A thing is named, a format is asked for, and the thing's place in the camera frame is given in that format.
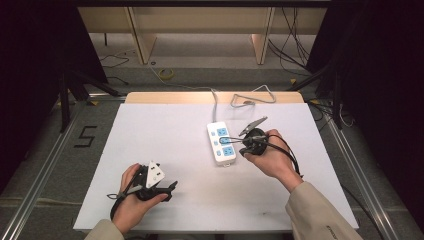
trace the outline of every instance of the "beige sleeve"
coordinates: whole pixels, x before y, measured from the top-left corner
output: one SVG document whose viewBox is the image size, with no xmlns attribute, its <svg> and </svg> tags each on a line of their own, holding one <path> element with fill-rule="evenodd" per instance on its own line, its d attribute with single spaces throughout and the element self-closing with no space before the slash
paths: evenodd
<svg viewBox="0 0 424 240">
<path fill-rule="evenodd" d="M 312 184 L 304 182 L 286 205 L 295 239 L 362 239 Z"/>
<path fill-rule="evenodd" d="M 85 240 L 124 240 L 124 236 L 122 236 L 115 224 L 103 219 L 90 231 Z"/>
</svg>

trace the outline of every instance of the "power strip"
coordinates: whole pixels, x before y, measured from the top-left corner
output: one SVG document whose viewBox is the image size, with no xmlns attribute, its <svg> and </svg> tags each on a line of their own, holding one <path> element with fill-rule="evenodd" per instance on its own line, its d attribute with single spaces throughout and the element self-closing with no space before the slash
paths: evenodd
<svg viewBox="0 0 424 240">
<path fill-rule="evenodd" d="M 214 122 L 207 125 L 215 161 L 219 166 L 228 166 L 236 159 L 236 152 L 229 139 L 230 135 L 225 122 Z"/>
</svg>

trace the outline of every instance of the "person's left hand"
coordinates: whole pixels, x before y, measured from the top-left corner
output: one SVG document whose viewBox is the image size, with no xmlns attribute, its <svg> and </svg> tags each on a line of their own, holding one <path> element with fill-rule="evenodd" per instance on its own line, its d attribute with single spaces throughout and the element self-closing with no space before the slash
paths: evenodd
<svg viewBox="0 0 424 240">
<path fill-rule="evenodd" d="M 130 166 L 123 174 L 121 180 L 120 192 L 124 191 L 128 183 L 131 181 L 134 174 L 139 169 L 138 163 Z M 141 201 L 134 194 L 128 195 L 124 201 L 116 209 L 112 222 L 118 230 L 125 234 L 143 218 L 146 212 L 156 204 L 162 202 L 168 197 L 168 194 L 163 193 L 155 196 L 148 201 Z"/>
</svg>

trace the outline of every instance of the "gray floor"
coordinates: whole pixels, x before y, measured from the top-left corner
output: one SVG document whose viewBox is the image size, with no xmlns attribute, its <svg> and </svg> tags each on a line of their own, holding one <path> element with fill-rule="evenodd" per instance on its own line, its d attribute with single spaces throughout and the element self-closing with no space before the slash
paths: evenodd
<svg viewBox="0 0 424 240">
<path fill-rule="evenodd" d="M 272 53 L 267 53 L 264 65 L 257 65 L 253 48 L 248 35 L 162 35 L 159 36 L 149 64 L 141 66 L 133 51 L 132 39 L 128 35 L 109 35 L 108 46 L 104 46 L 102 34 L 92 34 L 99 57 L 115 55 L 128 57 L 129 61 L 116 68 L 105 68 L 108 77 L 119 77 L 129 82 L 124 85 L 117 79 L 110 79 L 110 85 L 121 91 L 193 91 L 182 87 L 165 85 L 160 82 L 150 67 L 158 71 L 162 68 L 172 68 L 175 77 L 169 81 L 172 84 L 189 87 L 213 87 L 220 90 L 253 90 L 267 84 L 272 91 L 285 90 L 290 86 L 290 79 L 301 81 L 304 76 L 285 72 L 280 61 Z M 282 45 L 284 36 L 272 36 L 273 41 Z M 302 42 L 306 48 L 313 43 L 313 36 L 305 36 Z M 297 56 L 293 43 L 287 51 Z M 122 59 L 107 58 L 102 61 L 105 66 L 118 64 Z M 293 71 L 306 73 L 292 64 L 284 65 Z M 301 90 L 305 99 L 314 97 L 315 85 Z M 101 93 L 87 86 L 92 93 Z M 95 105 L 78 103 L 72 109 L 80 114 L 75 121 L 61 155 L 53 172 L 48 178 L 34 209 L 19 235 L 19 239 L 83 239 L 84 234 L 72 229 L 78 216 L 81 203 L 97 167 L 103 147 L 113 125 L 114 117 L 122 100 L 99 100 Z M 311 108 L 316 118 L 320 112 Z M 60 108 L 55 106 L 46 118 L 44 127 L 28 153 L 26 161 L 22 162 L 8 187 L 0 198 L 0 231 L 3 232 L 10 219 L 18 209 L 22 198 L 30 189 L 44 162 L 49 157 L 59 137 Z M 362 204 L 364 197 L 354 180 L 329 124 L 326 120 L 316 122 L 317 128 L 326 146 L 330 159 L 341 184 L 346 186 Z M 75 148 L 75 145 L 85 144 L 79 139 L 84 126 L 97 126 L 87 130 L 87 134 L 95 136 L 90 148 Z M 373 159 L 360 129 L 355 125 L 345 126 L 346 135 L 366 177 L 381 201 L 384 210 L 389 215 L 391 224 L 398 239 L 424 239 L 423 233 L 417 227 L 401 199 L 391 187 L 384 173 Z M 364 239 L 379 239 L 376 228 L 365 215 L 357 202 L 346 193 L 352 211 L 360 228 L 359 234 Z M 186 236 L 186 239 L 211 239 L 211 236 Z M 279 234 L 271 235 L 229 235 L 226 239 L 281 239 Z"/>
</svg>

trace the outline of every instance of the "white table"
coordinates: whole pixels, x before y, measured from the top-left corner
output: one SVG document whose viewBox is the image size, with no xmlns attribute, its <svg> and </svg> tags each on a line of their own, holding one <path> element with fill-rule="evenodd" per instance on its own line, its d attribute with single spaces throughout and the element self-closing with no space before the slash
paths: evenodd
<svg viewBox="0 0 424 240">
<path fill-rule="evenodd" d="M 270 233 L 291 230 L 284 205 L 289 193 L 275 179 L 238 154 L 235 164 L 215 164 L 206 125 L 213 104 L 122 104 L 116 116 L 74 229 L 91 230 L 109 218 L 129 165 L 161 164 L 164 186 L 177 180 L 173 198 L 161 203 L 133 230 L 149 233 Z M 257 104 L 232 108 L 218 104 L 217 120 L 237 137 L 250 122 L 278 129 L 294 151 L 304 179 L 321 191 L 354 228 L 358 228 L 340 187 L 309 108 L 304 103 Z"/>
</svg>

